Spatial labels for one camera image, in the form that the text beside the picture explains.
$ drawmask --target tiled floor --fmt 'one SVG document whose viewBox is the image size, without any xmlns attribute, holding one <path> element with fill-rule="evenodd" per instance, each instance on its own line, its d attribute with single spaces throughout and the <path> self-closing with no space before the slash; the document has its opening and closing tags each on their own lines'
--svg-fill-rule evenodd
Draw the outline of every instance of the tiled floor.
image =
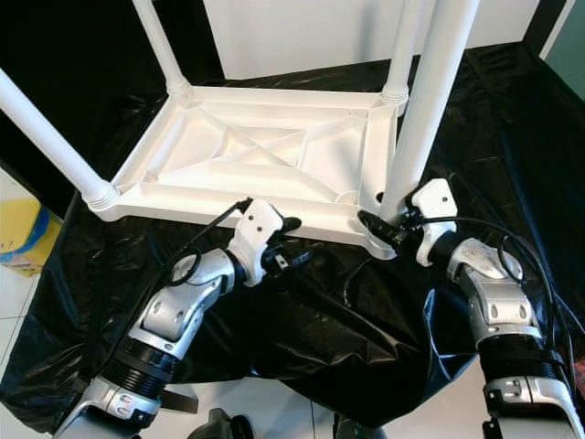
<svg viewBox="0 0 585 439">
<path fill-rule="evenodd" d="M 36 278 L 27 280 L 0 267 L 0 377 L 36 286 Z M 475 362 L 454 384 L 415 412 L 386 425 L 388 438 L 481 438 L 482 421 L 487 419 L 482 386 L 483 377 Z M 278 381 L 245 379 L 174 387 L 197 395 L 199 414 L 161 411 L 151 428 L 143 431 L 144 439 L 184 439 L 215 407 L 231 415 L 248 415 L 258 439 L 332 438 L 333 413 Z M 0 439 L 47 437 L 26 428 L 0 404 Z"/>
</svg>

